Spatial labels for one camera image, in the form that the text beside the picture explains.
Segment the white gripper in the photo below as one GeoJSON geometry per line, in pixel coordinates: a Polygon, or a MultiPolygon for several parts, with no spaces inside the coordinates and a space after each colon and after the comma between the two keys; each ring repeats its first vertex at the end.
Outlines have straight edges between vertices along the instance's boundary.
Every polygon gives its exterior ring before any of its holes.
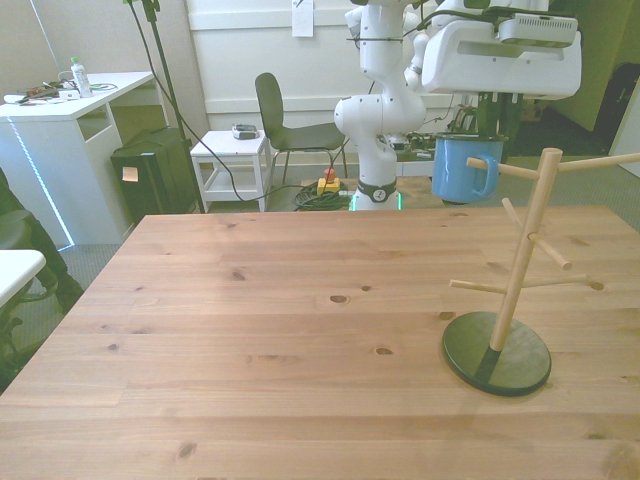
{"type": "Polygon", "coordinates": [[[484,22],[452,22],[426,46],[421,82],[430,93],[479,93],[477,130],[516,139],[528,98],[566,98],[580,88],[581,34],[565,48],[501,42],[484,22]]]}

